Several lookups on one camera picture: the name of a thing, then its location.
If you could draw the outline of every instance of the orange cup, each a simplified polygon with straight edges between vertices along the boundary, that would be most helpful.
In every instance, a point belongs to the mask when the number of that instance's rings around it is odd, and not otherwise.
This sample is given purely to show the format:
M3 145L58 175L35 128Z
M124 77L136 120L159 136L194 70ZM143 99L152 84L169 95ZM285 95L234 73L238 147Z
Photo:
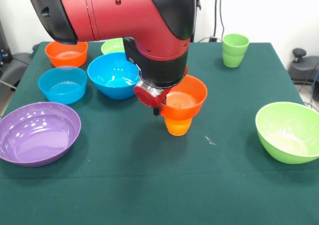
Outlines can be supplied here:
M80 67L86 61L88 43L78 42L76 45L68 45L54 41L46 46L45 53L55 67Z
M190 128L207 97L207 88L199 79L191 75L175 86L166 96L166 104L161 105L161 115L170 134L182 136Z

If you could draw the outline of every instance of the floor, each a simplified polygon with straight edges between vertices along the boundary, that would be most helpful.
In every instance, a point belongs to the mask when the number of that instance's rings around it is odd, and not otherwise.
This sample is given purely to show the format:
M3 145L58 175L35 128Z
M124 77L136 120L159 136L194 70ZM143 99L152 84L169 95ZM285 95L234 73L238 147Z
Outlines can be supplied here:
M13 94L14 92L9 88L0 88L0 119L2 118L8 104L10 103Z
M297 90L300 90L301 87L302 87L301 85L296 85ZM2 89L0 94L1 94L0 96L0 119L1 119L9 102L11 101L13 97L14 92L11 91L10 89ZM304 86L302 90L299 92L299 94L305 103L309 103L312 97L311 86L310 85ZM313 101L313 106L319 110L319 101L318 102Z

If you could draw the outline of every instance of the plastic cup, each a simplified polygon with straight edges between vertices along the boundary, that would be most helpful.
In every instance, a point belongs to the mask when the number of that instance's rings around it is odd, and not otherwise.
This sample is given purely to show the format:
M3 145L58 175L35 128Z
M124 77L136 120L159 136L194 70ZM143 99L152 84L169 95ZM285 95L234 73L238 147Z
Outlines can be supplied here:
M109 39L101 46L101 52L103 54L114 52L125 52L122 38Z
M228 34L223 40L223 60L227 67L238 67L244 59L249 39L241 34Z
M207 97L207 88L199 79L191 75L175 86L166 97L166 104L161 105L161 115L170 134L186 134Z

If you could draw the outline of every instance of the green tablecloth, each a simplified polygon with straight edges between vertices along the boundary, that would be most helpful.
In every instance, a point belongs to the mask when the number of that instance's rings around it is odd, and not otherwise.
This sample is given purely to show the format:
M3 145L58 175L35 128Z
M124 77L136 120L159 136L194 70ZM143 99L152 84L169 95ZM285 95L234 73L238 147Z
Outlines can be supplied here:
M45 101L52 68L42 43L7 113ZM88 63L101 43L89 44ZM226 68L220 43L191 44L189 74L207 100L183 137L136 98L108 99L88 81L72 104L82 120L73 148L40 168L0 162L2 225L309 225L319 223L319 161L285 165L263 149L255 115L267 103L302 102L268 43Z

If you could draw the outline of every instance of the green bowl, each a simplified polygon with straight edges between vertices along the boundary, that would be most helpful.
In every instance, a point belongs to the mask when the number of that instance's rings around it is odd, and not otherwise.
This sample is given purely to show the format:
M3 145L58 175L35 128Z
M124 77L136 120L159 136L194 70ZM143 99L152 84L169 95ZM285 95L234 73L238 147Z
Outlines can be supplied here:
M101 47L103 54L125 52L122 38L109 39Z
M275 159L302 164L319 158L319 113L297 103L276 102L256 115L261 143Z

